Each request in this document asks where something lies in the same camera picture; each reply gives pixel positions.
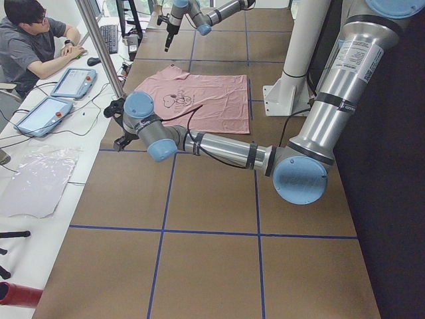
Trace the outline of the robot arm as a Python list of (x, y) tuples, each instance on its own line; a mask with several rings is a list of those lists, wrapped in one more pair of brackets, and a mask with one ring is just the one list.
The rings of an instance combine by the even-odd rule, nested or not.
[(179, 33), (180, 26), (185, 15), (188, 15), (194, 23), (195, 29), (205, 36), (211, 32), (213, 26), (219, 24), (231, 15), (248, 10), (255, 4), (254, 0), (234, 0), (229, 1), (221, 7), (204, 14), (201, 11), (198, 1), (173, 1), (170, 14), (159, 15), (157, 24), (167, 24), (167, 39), (165, 42), (165, 52), (169, 51), (171, 43), (175, 35)]
[(155, 161), (178, 151), (207, 155), (240, 169), (259, 169), (270, 176), (280, 197), (298, 205), (317, 201), (325, 192), (335, 158), (333, 148), (355, 112), (384, 53), (400, 40), (410, 19), (424, 9), (423, 1), (350, 1), (317, 94), (301, 105), (307, 92), (307, 72), (330, 3), (303, 1), (299, 6), (281, 77), (263, 88), (266, 114), (303, 115), (299, 134), (279, 146), (262, 147), (175, 125), (172, 116), (159, 115), (152, 94), (133, 92), (113, 101), (104, 116), (122, 127), (114, 149), (122, 151), (141, 140)]

